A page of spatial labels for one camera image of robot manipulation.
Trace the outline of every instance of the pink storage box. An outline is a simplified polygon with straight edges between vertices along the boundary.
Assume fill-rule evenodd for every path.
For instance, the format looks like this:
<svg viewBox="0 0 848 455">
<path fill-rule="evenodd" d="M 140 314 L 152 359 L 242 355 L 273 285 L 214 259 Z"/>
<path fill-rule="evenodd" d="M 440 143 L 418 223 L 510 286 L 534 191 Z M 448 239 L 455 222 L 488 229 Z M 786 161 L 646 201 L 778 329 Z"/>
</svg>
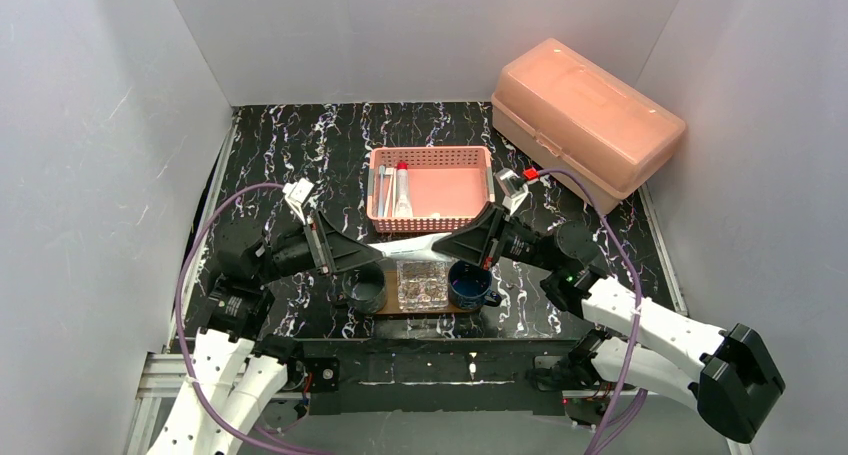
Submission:
<svg viewBox="0 0 848 455">
<path fill-rule="evenodd" d="M 409 166 L 409 198 L 412 218 L 377 216 L 379 167 Z M 387 196 L 390 177 L 383 192 Z M 492 159 L 486 147 L 377 148 L 368 169 L 366 215 L 378 232 L 446 232 L 477 216 L 486 202 L 495 201 Z"/>
<path fill-rule="evenodd" d="M 548 39 L 501 71 L 492 125 L 543 168 L 564 168 L 607 214 L 677 149 L 686 124 L 562 43 Z M 554 175 L 588 201 L 564 175 Z"/>
</svg>

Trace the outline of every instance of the pink basket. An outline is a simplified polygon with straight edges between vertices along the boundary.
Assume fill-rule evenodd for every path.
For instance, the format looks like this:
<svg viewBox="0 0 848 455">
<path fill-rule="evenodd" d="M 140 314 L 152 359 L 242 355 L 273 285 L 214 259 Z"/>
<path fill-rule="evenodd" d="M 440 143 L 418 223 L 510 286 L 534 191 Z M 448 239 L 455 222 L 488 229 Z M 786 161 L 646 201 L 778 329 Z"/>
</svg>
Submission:
<svg viewBox="0 0 848 455">
<path fill-rule="evenodd" d="M 409 166 L 412 218 L 377 216 L 378 169 Z M 388 196 L 390 177 L 383 183 Z M 495 201 L 492 158 L 486 147 L 377 148 L 371 152 L 366 214 L 378 232 L 447 232 L 467 224 Z"/>
</svg>

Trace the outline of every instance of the white bracket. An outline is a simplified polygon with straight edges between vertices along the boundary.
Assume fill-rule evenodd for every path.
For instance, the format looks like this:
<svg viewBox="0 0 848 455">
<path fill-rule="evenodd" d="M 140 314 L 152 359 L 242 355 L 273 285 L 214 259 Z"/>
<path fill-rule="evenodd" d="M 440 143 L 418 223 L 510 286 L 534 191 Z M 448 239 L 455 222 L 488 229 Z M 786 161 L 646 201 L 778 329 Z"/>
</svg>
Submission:
<svg viewBox="0 0 848 455">
<path fill-rule="evenodd" d="M 207 330 L 194 342 L 196 381 L 212 407 L 220 413 L 244 359 L 253 350 L 253 341 L 240 338 L 230 342 L 226 333 Z M 174 407 L 148 455 L 208 455 L 215 421 L 197 399 L 188 376 L 183 380 Z"/>
<path fill-rule="evenodd" d="M 583 300 L 583 318 L 628 335 L 633 326 L 635 295 L 613 278 L 595 282 Z M 665 309 L 651 299 L 642 300 L 637 341 L 670 360 L 691 380 L 699 380 L 704 363 L 724 342 L 722 330 Z"/>
<path fill-rule="evenodd" d="M 450 233 L 431 233 L 419 237 L 404 238 L 391 242 L 372 243 L 368 246 L 383 252 L 384 258 L 392 260 L 421 260 L 428 262 L 452 262 L 453 258 L 433 251 L 433 244 Z"/>
<path fill-rule="evenodd" d="M 524 179 L 521 176 L 508 168 L 496 173 L 495 178 L 498 180 L 498 185 L 501 186 L 501 189 L 504 192 L 504 208 L 509 211 L 510 216 L 515 215 L 518 207 L 520 207 L 521 204 L 524 203 L 524 199 L 530 195 L 530 190 L 527 188 L 527 184 L 524 183 Z"/>
<path fill-rule="evenodd" d="M 297 218 L 300 219 L 300 223 L 306 224 L 306 217 L 303 216 L 303 205 L 306 203 L 306 199 L 309 198 L 309 194 L 314 187 L 315 184 L 305 178 L 301 178 L 296 183 L 287 183 L 283 186 L 286 203 L 291 211 L 297 215 Z"/>
<path fill-rule="evenodd" d="M 591 362 L 602 379 L 610 382 L 618 380 L 626 350 L 627 342 L 618 338 L 601 343 Z M 638 346 L 633 349 L 625 382 L 677 400 L 697 411 L 698 401 L 695 394 L 689 390 L 692 379 L 683 373 L 683 370 L 651 350 Z"/>
<path fill-rule="evenodd" d="M 271 397 L 283 388 L 287 380 L 286 366 L 276 358 L 251 358 L 244 378 L 230 393 L 221 416 L 241 433 L 250 432 Z M 235 454 L 241 444 L 241 440 L 222 430 L 215 435 L 209 453 Z"/>
</svg>

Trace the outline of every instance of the black tabletop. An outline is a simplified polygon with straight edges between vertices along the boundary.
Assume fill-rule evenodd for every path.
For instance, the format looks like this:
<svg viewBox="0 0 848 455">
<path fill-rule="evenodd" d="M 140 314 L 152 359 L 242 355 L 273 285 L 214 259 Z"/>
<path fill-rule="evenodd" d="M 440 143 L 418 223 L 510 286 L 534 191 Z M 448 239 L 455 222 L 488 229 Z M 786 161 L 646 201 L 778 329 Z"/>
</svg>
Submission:
<svg viewBox="0 0 848 455">
<path fill-rule="evenodd" d="M 365 216 L 368 155 L 378 147 L 482 145 L 492 154 L 493 170 L 517 172 L 532 165 L 491 128 L 488 103 L 364 103 L 341 105 L 249 106 L 238 109 L 235 138 L 224 167 L 219 201 L 248 185 L 315 183 L 314 206 L 345 234 L 366 243 L 388 240 L 375 233 Z M 591 207 L 556 181 L 531 186 L 531 196 L 518 217 L 546 232 L 565 221 L 585 223 L 595 234 L 616 276 L 629 277 Z M 638 195 L 632 195 L 607 217 L 623 240 L 639 271 L 646 296 L 673 308 L 657 250 Z M 225 212 L 208 238 L 203 268 L 192 293 L 187 327 L 197 330 L 199 306 L 215 254 L 243 240 L 256 240 L 261 229 L 272 236 L 295 224 L 295 218 L 275 191 L 253 192 Z M 553 307 L 538 287 L 546 272 L 501 260 L 492 270 L 498 288 L 507 294 L 500 307 L 483 307 L 461 315 L 384 319 L 335 308 L 340 277 L 301 273 L 271 286 L 276 303 L 263 334 L 298 338 L 558 338 L 581 337 L 589 325 Z"/>
</svg>

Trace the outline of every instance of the bottle with red cap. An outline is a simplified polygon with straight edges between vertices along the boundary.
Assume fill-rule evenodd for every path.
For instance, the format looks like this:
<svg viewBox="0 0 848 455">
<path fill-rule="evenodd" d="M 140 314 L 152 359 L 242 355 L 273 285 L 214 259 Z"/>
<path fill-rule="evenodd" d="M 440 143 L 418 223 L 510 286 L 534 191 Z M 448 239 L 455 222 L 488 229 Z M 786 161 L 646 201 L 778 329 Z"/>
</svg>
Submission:
<svg viewBox="0 0 848 455">
<path fill-rule="evenodd" d="M 406 162 L 398 162 L 397 180 L 395 181 L 395 202 L 394 216 L 399 218 L 412 218 L 412 203 L 409 201 L 409 171 L 407 170 Z"/>
</svg>

